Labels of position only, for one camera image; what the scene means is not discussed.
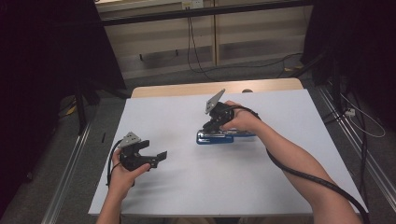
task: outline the electrical outlet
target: electrical outlet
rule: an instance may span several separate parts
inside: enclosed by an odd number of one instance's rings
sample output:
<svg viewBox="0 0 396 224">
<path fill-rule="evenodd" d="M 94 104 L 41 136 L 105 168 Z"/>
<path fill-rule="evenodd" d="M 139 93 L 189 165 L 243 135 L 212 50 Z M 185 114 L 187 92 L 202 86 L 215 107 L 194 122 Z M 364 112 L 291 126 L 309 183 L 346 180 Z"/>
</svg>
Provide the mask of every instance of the electrical outlet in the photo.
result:
<svg viewBox="0 0 396 224">
<path fill-rule="evenodd" d="M 181 9 L 186 10 L 186 9 L 193 9 L 192 7 L 192 1 L 184 1 L 181 2 Z"/>
<path fill-rule="evenodd" d="M 202 8 L 204 7 L 204 0 L 192 1 L 192 8 Z"/>
<path fill-rule="evenodd" d="M 348 108 L 348 109 L 346 110 L 346 115 L 347 115 L 347 116 L 350 116 L 350 117 L 354 117 L 354 116 L 355 116 L 355 109 Z"/>
</svg>

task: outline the white table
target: white table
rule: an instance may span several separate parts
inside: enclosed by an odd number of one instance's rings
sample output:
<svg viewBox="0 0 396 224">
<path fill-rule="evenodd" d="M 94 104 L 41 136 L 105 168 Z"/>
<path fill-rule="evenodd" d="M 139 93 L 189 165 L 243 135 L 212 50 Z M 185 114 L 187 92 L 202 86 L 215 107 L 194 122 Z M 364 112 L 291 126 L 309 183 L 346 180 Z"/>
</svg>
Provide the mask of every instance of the white table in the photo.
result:
<svg viewBox="0 0 396 224">
<path fill-rule="evenodd" d="M 113 144 L 132 131 L 150 140 L 142 155 L 167 150 L 168 158 L 136 179 L 121 212 L 144 217 L 312 214 L 257 137 L 226 145 L 195 143 L 197 130 L 210 119 L 205 102 L 215 93 L 127 101 Z M 229 99 L 258 112 L 275 130 L 305 148 L 342 189 L 363 204 L 307 90 L 226 92 L 221 101 Z M 89 214 L 100 213 L 106 192 L 105 165 Z"/>
</svg>

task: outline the dark background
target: dark background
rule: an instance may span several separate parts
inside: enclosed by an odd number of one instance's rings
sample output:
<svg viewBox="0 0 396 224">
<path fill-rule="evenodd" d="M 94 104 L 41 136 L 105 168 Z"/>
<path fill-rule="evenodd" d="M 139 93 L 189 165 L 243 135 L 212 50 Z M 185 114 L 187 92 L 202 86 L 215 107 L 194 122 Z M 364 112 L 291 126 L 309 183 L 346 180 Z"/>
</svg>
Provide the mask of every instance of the dark background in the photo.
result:
<svg viewBox="0 0 396 224">
<path fill-rule="evenodd" d="M 125 88 L 103 27 L 59 27 L 99 20 L 92 0 L 0 0 L 0 216 L 28 180 L 56 128 L 60 100 L 76 83 L 86 98 L 95 90 L 87 79 Z"/>
<path fill-rule="evenodd" d="M 383 124 L 396 130 L 396 15 L 392 1 L 316 1 L 305 37 L 303 63 L 327 50 L 313 69 L 313 80 L 324 84 L 332 76 L 333 59 Z"/>
</svg>

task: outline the black wire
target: black wire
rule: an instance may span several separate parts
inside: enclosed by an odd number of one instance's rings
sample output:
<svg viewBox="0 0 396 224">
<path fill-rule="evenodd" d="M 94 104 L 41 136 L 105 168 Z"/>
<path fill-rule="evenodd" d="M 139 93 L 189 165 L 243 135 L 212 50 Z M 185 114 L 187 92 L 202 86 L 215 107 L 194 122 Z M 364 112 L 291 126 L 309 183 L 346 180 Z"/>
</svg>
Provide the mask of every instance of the black wire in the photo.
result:
<svg viewBox="0 0 396 224">
<path fill-rule="evenodd" d="M 324 119 L 328 118 L 330 115 L 332 115 L 332 113 L 334 113 L 334 110 L 332 110 L 332 112 L 330 112 L 329 114 L 321 117 L 321 119 L 324 120 Z"/>
<path fill-rule="evenodd" d="M 195 40 L 194 40 L 194 33 L 193 33 L 193 28 L 192 28 L 192 21 L 191 21 L 191 18 L 190 18 L 190 17 L 188 17 L 187 19 L 188 19 L 188 23 L 189 23 L 189 47 L 188 47 L 188 51 L 187 51 L 187 61 L 188 61 L 188 63 L 189 63 L 190 70 L 191 70 L 192 72 L 194 72 L 194 73 L 204 73 L 204 75 L 205 75 L 208 79 L 213 80 L 213 81 L 218 81 L 218 80 L 215 80 L 215 79 L 209 77 L 209 76 L 206 74 L 207 72 L 211 72 L 211 71 L 215 71 L 215 70 L 220 70 L 220 69 L 227 69 L 227 68 L 261 68 L 261 67 L 271 66 L 271 65 L 274 65 L 274 64 L 277 64 L 277 63 L 283 63 L 283 69 L 282 69 L 282 71 L 283 71 L 284 68 L 285 68 L 284 62 L 285 62 L 286 59 L 288 59 L 288 58 L 290 58 L 290 57 L 292 57 L 292 56 L 295 56 L 295 55 L 301 55 L 301 54 L 302 54 L 302 53 L 290 54 L 290 55 L 285 56 L 282 60 L 279 60 L 279 61 L 277 61 L 277 62 L 275 62 L 275 63 L 268 63 L 268 64 L 263 64 L 263 65 L 249 65 L 249 66 L 247 66 L 247 65 L 234 65 L 234 66 L 225 66 L 225 67 L 215 67 L 215 68 L 211 68 L 211 69 L 208 69 L 208 70 L 204 70 L 204 69 L 202 68 L 202 66 L 201 66 L 201 63 L 200 63 L 199 58 L 198 58 L 198 53 L 197 53 L 197 51 L 196 51 Z M 191 48 L 190 42 L 191 42 L 191 39 L 192 39 L 192 43 L 193 43 L 193 45 L 194 45 L 195 57 L 196 57 L 196 59 L 197 59 L 197 62 L 198 62 L 199 68 L 200 68 L 198 71 L 195 70 L 195 69 L 193 69 L 193 68 L 191 67 L 191 62 L 190 62 L 190 48 Z"/>
<path fill-rule="evenodd" d="M 324 121 L 324 120 L 323 120 L 323 123 L 324 123 L 325 125 L 327 125 L 327 124 L 332 123 L 332 122 L 334 122 L 334 121 L 336 121 L 336 120 L 339 120 L 340 118 L 342 118 L 342 117 L 345 115 L 346 112 L 347 112 L 347 108 L 344 108 L 343 112 L 342 112 L 340 115 L 338 115 L 337 117 L 335 117 L 334 119 L 331 119 L 331 120 L 327 120 L 327 121 Z"/>
<path fill-rule="evenodd" d="M 231 105 L 229 108 L 226 108 L 226 109 L 224 109 L 223 111 L 226 111 L 226 110 L 234 110 L 234 109 L 243 109 L 243 110 L 246 110 L 247 112 L 250 112 L 252 115 L 254 115 L 254 117 L 260 119 L 258 113 L 254 112 L 253 110 L 251 110 L 251 109 L 249 109 L 249 108 L 247 108 L 247 107 L 244 107 L 244 106 L 242 106 L 242 105 Z"/>
<path fill-rule="evenodd" d="M 289 55 L 286 55 L 281 61 L 282 61 L 282 71 L 279 73 L 279 75 L 277 75 L 276 76 L 276 78 L 280 78 L 282 75 L 283 75 L 283 73 L 285 72 L 285 61 L 288 59 L 288 58 L 291 58 L 292 56 L 296 56 L 296 55 L 301 55 L 302 53 L 295 53 L 295 54 L 289 54 Z"/>
<path fill-rule="evenodd" d="M 306 15 L 305 15 L 305 7 L 303 7 L 303 13 L 304 13 L 304 20 L 305 20 L 305 25 L 308 25 L 308 20 L 306 19 Z"/>
<path fill-rule="evenodd" d="M 209 76 L 206 74 L 206 72 L 204 71 L 204 69 L 202 69 L 201 63 L 200 63 L 199 58 L 198 58 L 197 48 L 196 48 L 196 46 L 195 46 L 194 32 L 193 32 L 193 29 L 192 29 L 192 21 L 191 21 L 191 18 L 190 18 L 190 17 L 188 17 L 187 20 L 188 20 L 188 23 L 189 23 L 189 48 L 188 48 L 188 51 L 187 51 L 187 62 L 189 63 L 190 70 L 191 70 L 192 72 L 195 72 L 195 73 L 204 73 L 205 77 L 207 77 L 209 80 L 218 82 L 218 80 L 209 77 Z M 192 67 L 191 67 L 191 63 L 190 63 L 190 42 L 191 42 L 191 38 L 192 38 L 192 44 L 194 45 L 195 58 L 197 59 L 198 66 L 199 66 L 199 68 L 200 68 L 201 71 L 195 71 L 195 70 L 192 69 Z"/>
<path fill-rule="evenodd" d="M 64 106 L 62 109 L 59 110 L 59 112 L 64 111 L 67 107 L 69 107 L 71 104 L 73 104 L 76 101 L 76 97 L 73 97 L 73 99 L 68 103 L 66 106 Z"/>
<path fill-rule="evenodd" d="M 367 207 L 369 207 L 369 205 L 368 205 L 368 195 L 367 195 L 367 190 L 366 190 L 365 181 L 364 181 L 364 173 L 365 173 L 365 170 L 366 170 L 367 154 L 368 154 L 367 134 L 365 132 L 366 123 L 365 123 L 365 120 L 364 120 L 363 113 L 361 112 L 361 104 L 359 103 L 358 97 L 356 96 L 354 91 L 352 91 L 352 96 L 355 99 L 356 106 L 359 109 L 360 115 L 361 115 L 361 120 L 359 119 L 358 116 L 356 116 L 356 118 L 357 118 L 359 124 L 361 125 L 361 128 L 363 129 L 362 139 L 361 139 L 361 182 L 360 182 L 360 185 L 359 185 L 359 192 L 361 194 L 363 194 L 364 202 L 366 203 Z"/>
<path fill-rule="evenodd" d="M 122 139 L 117 141 L 117 143 L 111 149 L 110 155 L 108 156 L 108 162 L 107 162 L 107 186 L 108 187 L 110 187 L 111 173 L 113 172 L 113 170 L 110 171 L 111 159 L 113 158 L 114 151 L 116 150 L 117 146 L 119 145 L 119 143 L 121 141 L 122 141 Z"/>
<path fill-rule="evenodd" d="M 350 194 L 348 194 L 346 191 L 344 191 L 343 189 L 341 189 L 340 187 L 334 185 L 333 183 L 324 180 L 322 178 L 319 178 L 317 176 L 314 175 L 309 175 L 300 171 L 296 171 L 293 170 L 285 165 L 283 165 L 282 163 L 280 163 L 267 149 L 267 153 L 268 156 L 270 157 L 271 161 L 277 166 L 279 167 L 281 170 L 291 174 L 291 175 L 296 175 L 299 176 L 301 178 L 313 181 L 315 183 L 320 184 L 321 186 L 324 186 L 328 189 L 333 190 L 334 192 L 337 192 L 338 194 L 340 194 L 341 196 L 343 196 L 344 198 L 346 198 L 347 200 L 349 200 L 353 205 L 355 205 L 355 207 L 359 210 L 359 212 L 361 213 L 361 218 L 363 219 L 363 223 L 364 224 L 369 224 L 370 223 L 370 219 L 368 217 L 368 214 L 366 213 L 366 211 L 364 210 L 364 208 L 361 206 L 361 204 L 356 201 L 355 198 L 353 198 Z"/>
<path fill-rule="evenodd" d="M 110 174 L 113 174 L 113 170 L 114 170 L 114 168 L 116 168 L 117 166 L 119 166 L 121 164 L 121 162 L 119 162 L 119 163 L 117 163 L 117 164 L 115 164 L 114 166 L 113 166 L 113 168 L 111 169 L 111 172 L 110 172 Z"/>
</svg>

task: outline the finger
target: finger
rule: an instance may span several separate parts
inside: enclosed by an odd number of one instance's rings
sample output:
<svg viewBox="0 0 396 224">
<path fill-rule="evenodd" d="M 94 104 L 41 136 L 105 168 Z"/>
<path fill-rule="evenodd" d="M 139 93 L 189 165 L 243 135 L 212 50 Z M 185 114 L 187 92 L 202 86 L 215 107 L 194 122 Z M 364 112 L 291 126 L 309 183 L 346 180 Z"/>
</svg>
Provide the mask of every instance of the finger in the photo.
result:
<svg viewBox="0 0 396 224">
<path fill-rule="evenodd" d="M 120 153 L 121 153 L 121 149 L 117 148 L 114 153 L 113 153 L 113 157 L 111 158 L 111 160 L 113 161 L 113 164 L 117 164 L 120 162 Z"/>
<path fill-rule="evenodd" d="M 151 167 L 151 166 L 150 166 L 148 163 L 143 164 L 143 165 L 141 165 L 139 168 L 133 170 L 133 171 L 131 172 L 131 175 L 133 176 L 133 178 L 137 178 L 138 176 L 142 175 L 142 174 L 145 173 L 147 170 L 149 170 L 150 167 Z"/>
<path fill-rule="evenodd" d="M 220 126 L 220 129 L 223 131 L 230 130 L 231 128 L 233 128 L 233 123 L 231 121 Z"/>
<path fill-rule="evenodd" d="M 236 102 L 234 102 L 234 101 L 226 101 L 224 104 L 226 104 L 226 105 L 236 105 Z"/>
</svg>

